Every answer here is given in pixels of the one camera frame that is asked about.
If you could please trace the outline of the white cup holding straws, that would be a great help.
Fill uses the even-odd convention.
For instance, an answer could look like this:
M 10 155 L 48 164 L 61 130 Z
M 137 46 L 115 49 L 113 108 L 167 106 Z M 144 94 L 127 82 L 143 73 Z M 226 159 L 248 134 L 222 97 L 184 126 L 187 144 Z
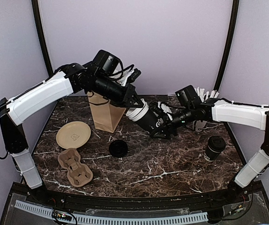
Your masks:
M 205 128 L 207 121 L 205 120 L 196 120 L 193 122 L 193 130 L 195 132 L 201 132 Z

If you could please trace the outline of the beige round plate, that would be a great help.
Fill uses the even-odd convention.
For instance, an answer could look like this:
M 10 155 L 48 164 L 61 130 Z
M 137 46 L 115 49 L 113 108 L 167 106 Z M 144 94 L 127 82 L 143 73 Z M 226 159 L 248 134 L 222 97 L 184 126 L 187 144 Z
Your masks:
M 56 134 L 57 144 L 64 148 L 79 148 L 90 138 L 91 129 L 85 122 L 73 121 L 62 126 Z

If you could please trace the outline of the brown paper bag white handles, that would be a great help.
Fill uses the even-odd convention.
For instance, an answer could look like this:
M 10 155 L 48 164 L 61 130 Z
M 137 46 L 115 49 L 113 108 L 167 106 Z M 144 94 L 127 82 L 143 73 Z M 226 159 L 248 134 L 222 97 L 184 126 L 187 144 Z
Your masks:
M 115 107 L 101 95 L 88 92 L 88 101 L 96 129 L 113 133 L 126 108 Z

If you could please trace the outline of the stack of black paper cups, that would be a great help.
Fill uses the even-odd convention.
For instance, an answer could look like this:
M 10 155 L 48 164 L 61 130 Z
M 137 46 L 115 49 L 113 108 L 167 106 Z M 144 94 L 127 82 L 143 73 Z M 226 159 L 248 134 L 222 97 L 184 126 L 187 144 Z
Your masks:
M 143 108 L 130 108 L 126 116 L 150 135 L 156 128 L 163 124 L 163 120 L 152 112 L 144 99 L 142 99 L 142 102 Z

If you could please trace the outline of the black right frame post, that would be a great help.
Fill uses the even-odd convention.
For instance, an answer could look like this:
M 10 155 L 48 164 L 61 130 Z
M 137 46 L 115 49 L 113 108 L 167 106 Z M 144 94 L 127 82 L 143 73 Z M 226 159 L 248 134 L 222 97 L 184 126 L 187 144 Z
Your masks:
M 223 51 L 223 55 L 221 58 L 221 63 L 220 63 L 220 67 L 218 70 L 215 85 L 213 88 L 216 91 L 220 90 L 220 87 L 221 87 L 221 84 L 223 81 L 224 73 L 226 70 L 227 62 L 228 62 L 231 47 L 232 47 L 232 41 L 233 41 L 233 36 L 234 36 L 234 32 L 235 32 L 238 12 L 239 12 L 239 0 L 233 0 L 230 21 L 229 21 L 229 27 L 228 27 L 227 37 L 226 37 L 226 41 L 225 41 L 225 46 L 224 46 L 224 51 Z

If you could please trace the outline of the single black paper cup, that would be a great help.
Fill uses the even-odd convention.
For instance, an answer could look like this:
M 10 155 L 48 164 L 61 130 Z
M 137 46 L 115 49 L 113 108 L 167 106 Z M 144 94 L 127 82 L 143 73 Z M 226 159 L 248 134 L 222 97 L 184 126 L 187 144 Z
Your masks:
M 213 162 L 223 151 L 224 149 L 212 149 L 208 146 L 204 152 L 204 158 L 208 162 Z

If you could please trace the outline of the black cup lid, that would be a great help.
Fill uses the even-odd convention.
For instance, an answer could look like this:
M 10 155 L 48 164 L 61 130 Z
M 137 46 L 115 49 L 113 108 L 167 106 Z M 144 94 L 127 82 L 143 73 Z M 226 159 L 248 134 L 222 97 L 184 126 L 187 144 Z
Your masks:
M 226 143 L 222 137 L 215 135 L 208 139 L 208 147 L 214 152 L 222 152 L 226 148 Z

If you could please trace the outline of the brown cardboard cup carrier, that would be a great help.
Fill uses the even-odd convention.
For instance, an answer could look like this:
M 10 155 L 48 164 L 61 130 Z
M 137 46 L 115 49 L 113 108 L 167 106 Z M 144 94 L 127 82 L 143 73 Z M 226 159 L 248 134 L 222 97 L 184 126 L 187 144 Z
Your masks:
M 58 162 L 67 170 L 67 178 L 74 187 L 82 187 L 93 179 L 93 172 L 86 164 L 81 163 L 81 156 L 75 148 L 61 152 Z

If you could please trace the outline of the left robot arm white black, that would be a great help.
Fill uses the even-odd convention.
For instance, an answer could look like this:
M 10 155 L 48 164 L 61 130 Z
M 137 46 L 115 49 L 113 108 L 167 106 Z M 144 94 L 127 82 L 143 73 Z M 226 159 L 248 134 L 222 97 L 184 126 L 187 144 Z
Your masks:
M 99 50 L 92 61 L 84 65 L 63 65 L 50 78 L 16 97 L 0 101 L 0 128 L 5 149 L 40 204 L 47 204 L 51 195 L 42 187 L 44 183 L 29 151 L 22 127 L 25 120 L 47 105 L 82 90 L 103 96 L 115 107 L 142 108 L 143 102 L 132 84 L 140 75 L 141 71 L 134 65 L 123 67 L 118 57 Z

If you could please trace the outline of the stack of black cup lids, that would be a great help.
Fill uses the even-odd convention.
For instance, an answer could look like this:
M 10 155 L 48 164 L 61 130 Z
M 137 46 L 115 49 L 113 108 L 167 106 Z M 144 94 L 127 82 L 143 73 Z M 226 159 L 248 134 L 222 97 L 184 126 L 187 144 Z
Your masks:
M 109 152 L 113 157 L 122 158 L 128 153 L 128 145 L 123 140 L 115 140 L 109 145 Z

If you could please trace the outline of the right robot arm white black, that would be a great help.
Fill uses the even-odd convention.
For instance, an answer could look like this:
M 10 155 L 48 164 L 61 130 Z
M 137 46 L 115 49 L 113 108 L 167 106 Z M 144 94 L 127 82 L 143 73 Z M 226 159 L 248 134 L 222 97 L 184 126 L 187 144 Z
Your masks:
M 156 113 L 163 124 L 150 133 L 151 137 L 169 139 L 177 135 L 177 129 L 196 120 L 216 121 L 241 124 L 265 132 L 260 149 L 236 174 L 224 192 L 224 200 L 234 203 L 242 195 L 241 188 L 247 187 L 251 181 L 269 167 L 269 105 L 253 105 L 238 103 L 225 98 L 208 98 L 202 101 L 192 85 L 176 92 L 181 104 L 177 112 L 171 113 L 162 109 L 163 103 L 151 102 L 149 108 Z

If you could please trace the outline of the bundle of white wrapped straws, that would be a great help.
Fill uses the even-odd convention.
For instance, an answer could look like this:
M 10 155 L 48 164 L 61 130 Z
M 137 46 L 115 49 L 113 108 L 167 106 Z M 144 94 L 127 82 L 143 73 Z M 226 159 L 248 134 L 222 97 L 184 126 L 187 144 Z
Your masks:
M 206 91 L 200 87 L 194 88 L 194 90 L 202 102 L 206 101 L 208 98 L 217 98 L 219 96 L 219 92 L 216 90 Z

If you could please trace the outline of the black front table rail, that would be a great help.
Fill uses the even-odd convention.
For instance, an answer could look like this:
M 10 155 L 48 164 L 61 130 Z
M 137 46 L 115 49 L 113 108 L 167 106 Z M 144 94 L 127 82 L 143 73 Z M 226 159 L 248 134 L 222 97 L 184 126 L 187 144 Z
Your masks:
M 222 208 L 228 202 L 223 199 L 227 190 L 202 194 L 180 195 L 155 198 L 113 198 L 68 194 L 48 190 L 48 196 L 55 199 L 48 204 L 68 212 L 86 210 L 151 211 L 188 208 L 190 211 L 212 211 Z

